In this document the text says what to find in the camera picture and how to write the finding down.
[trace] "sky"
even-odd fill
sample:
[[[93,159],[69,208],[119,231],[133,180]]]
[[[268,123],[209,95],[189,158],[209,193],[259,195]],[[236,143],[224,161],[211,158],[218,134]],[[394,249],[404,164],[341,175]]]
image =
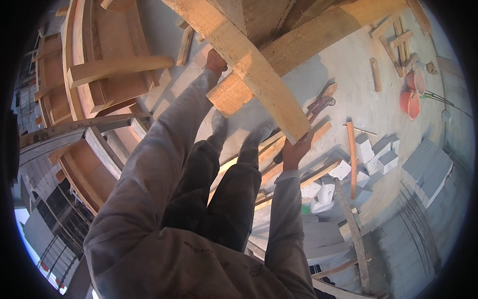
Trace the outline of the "sky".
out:
[[[15,209],[15,218],[17,222],[17,228],[18,228],[18,233],[22,237],[23,244],[25,244],[25,247],[27,249],[28,254],[30,255],[30,258],[32,259],[33,264],[38,265],[38,262],[40,261],[40,257],[38,254],[35,252],[35,250],[30,246],[30,243],[28,243],[27,239],[25,239],[25,234],[23,233],[22,225],[25,224],[28,220],[29,213],[26,208],[23,209]],[[48,272],[44,271],[42,268],[39,268],[38,271],[40,271],[44,277],[47,276]],[[50,275],[48,278],[48,282],[55,288],[57,288],[57,285],[55,283],[56,277],[53,275],[53,273]],[[66,287],[60,289],[60,294],[64,294],[66,292]]]

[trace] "orange bucket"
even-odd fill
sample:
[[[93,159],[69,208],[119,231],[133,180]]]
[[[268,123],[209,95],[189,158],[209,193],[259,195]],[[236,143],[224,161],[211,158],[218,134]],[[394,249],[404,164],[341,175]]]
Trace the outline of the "orange bucket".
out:
[[[413,121],[420,113],[420,97],[418,91],[404,91],[400,95],[400,108],[408,115],[410,121]]]

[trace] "bucket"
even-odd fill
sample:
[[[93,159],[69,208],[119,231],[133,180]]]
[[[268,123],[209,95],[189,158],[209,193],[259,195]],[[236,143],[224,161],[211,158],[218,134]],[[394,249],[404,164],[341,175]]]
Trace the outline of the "bucket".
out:
[[[400,95],[400,108],[408,115],[410,121],[413,121],[420,113],[420,97],[418,92],[404,91]]]
[[[416,69],[410,72],[405,77],[405,82],[408,88],[418,91],[418,95],[422,96],[425,93],[425,78],[421,70]]]

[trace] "hand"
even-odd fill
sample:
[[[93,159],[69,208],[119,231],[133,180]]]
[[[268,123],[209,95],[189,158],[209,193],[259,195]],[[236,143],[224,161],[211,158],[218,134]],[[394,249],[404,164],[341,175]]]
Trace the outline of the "hand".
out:
[[[222,72],[228,70],[227,62],[222,59],[214,49],[209,50],[207,54],[206,69],[212,70],[217,77],[221,77]]]
[[[312,132],[307,132],[301,140],[292,145],[289,140],[285,140],[282,148],[282,157],[284,160],[283,171],[289,169],[299,169],[299,162],[307,154],[312,146]]]

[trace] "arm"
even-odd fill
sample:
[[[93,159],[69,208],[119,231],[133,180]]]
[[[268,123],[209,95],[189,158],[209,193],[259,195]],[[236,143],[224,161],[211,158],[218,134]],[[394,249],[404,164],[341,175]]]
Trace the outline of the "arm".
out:
[[[304,254],[302,196],[298,166],[310,150],[312,134],[295,145],[285,141],[283,172],[276,179],[265,265],[296,298],[316,298]]]
[[[108,270],[159,229],[199,126],[212,107],[206,94],[217,84],[225,64],[211,50],[206,71],[161,114],[134,149],[85,239],[92,275]]]

